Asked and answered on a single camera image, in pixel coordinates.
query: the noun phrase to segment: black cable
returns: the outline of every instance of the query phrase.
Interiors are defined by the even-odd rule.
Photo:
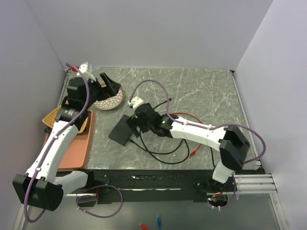
[[[141,146],[139,146],[139,145],[138,145],[137,143],[135,143],[133,140],[129,139],[129,141],[130,141],[131,143],[135,144],[136,146],[138,146],[139,148],[141,148],[142,150],[144,150],[145,152],[148,152],[148,153],[149,153],[153,158],[155,158],[157,161],[162,162],[162,163],[164,163],[164,164],[180,164],[180,163],[186,161],[186,160],[188,159],[189,155],[190,155],[189,145],[188,145],[188,143],[187,143],[187,141],[186,141],[185,139],[182,139],[182,141],[184,141],[184,142],[186,143],[187,149],[188,149],[188,154],[187,154],[187,156],[185,157],[185,159],[183,159],[183,160],[181,160],[181,161],[178,161],[178,162],[165,162],[165,161],[162,161],[162,160],[160,160],[159,158],[156,158],[156,157],[153,155],[153,154],[157,154],[157,153],[148,150],[148,148],[146,147],[146,145],[145,145],[145,143],[144,143],[144,141],[143,141],[143,139],[142,139],[141,131],[140,131],[140,138],[141,138],[142,144],[144,145],[144,148],[145,148],[145,149],[143,149]],[[181,143],[182,143],[182,141],[180,142],[179,146],[178,146],[175,150],[173,150],[173,151],[171,151],[171,152],[169,152],[169,153],[166,153],[166,154],[170,154],[170,153],[173,153],[173,152],[175,152],[176,150],[178,150],[179,147],[180,147],[180,145],[181,145]]]
[[[212,148],[211,148],[211,147],[210,147],[210,151],[211,151],[212,164],[213,164],[213,167],[215,168],[214,158],[213,158],[213,151],[212,151]]]
[[[144,149],[142,146],[140,146],[140,145],[139,145],[138,143],[136,143],[134,140],[129,139],[129,141],[130,141],[131,143],[135,144],[137,147],[139,147],[139,148],[142,149],[143,151],[147,152],[146,149]],[[175,148],[175,149],[174,149],[173,151],[171,151],[171,152],[160,153],[160,152],[152,152],[152,151],[151,151],[151,153],[153,153],[153,154],[158,154],[158,155],[167,155],[167,154],[171,154],[171,153],[177,151],[177,150],[180,148],[182,142],[183,142],[183,139],[181,139],[181,142],[179,143],[179,145],[177,146],[177,148]]]
[[[163,101],[162,103],[156,105],[153,109],[155,110],[155,109],[158,108],[159,106],[161,106],[161,105],[165,104],[167,101],[171,101],[171,100],[172,100],[172,98],[169,98],[168,100]]]

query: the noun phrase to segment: red cable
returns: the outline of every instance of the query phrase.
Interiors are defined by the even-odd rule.
[[[174,115],[176,115],[176,114],[188,115],[188,116],[191,116],[191,117],[195,118],[196,120],[198,120],[202,124],[201,120],[198,119],[196,116],[193,116],[192,114],[183,113],[183,112],[176,112],[176,113],[172,113],[172,114],[174,114]],[[197,150],[200,149],[200,147],[201,147],[201,144],[190,154],[190,157],[194,156],[195,153],[197,152]]]
[[[140,226],[143,230],[149,230],[148,227],[146,225],[144,225],[143,223],[140,223]]]

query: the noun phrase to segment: orange tray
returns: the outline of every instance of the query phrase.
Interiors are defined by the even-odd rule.
[[[88,121],[85,131],[78,134],[69,145],[59,165],[58,171],[73,171],[87,166],[95,128],[95,114],[88,111]]]

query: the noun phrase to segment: patterned bowl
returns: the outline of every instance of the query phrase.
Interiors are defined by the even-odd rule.
[[[118,93],[114,97],[110,97],[103,101],[96,101],[94,102],[93,106],[100,110],[111,110],[119,106],[120,103],[122,103],[122,101],[124,100],[124,97],[125,97],[125,92],[121,87]]]

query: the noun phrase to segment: red connector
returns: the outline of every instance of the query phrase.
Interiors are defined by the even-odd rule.
[[[141,228],[142,228],[143,230],[149,230],[148,227],[147,227],[146,225],[142,224],[142,223],[140,223],[140,226],[141,226]]]

